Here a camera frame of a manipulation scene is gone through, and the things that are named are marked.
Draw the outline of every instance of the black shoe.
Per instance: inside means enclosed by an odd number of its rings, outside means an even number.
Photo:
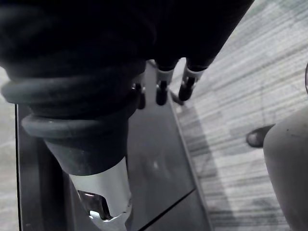
[[[263,148],[263,142],[268,131],[275,124],[271,124],[262,128],[257,128],[246,135],[246,142],[253,148]]]

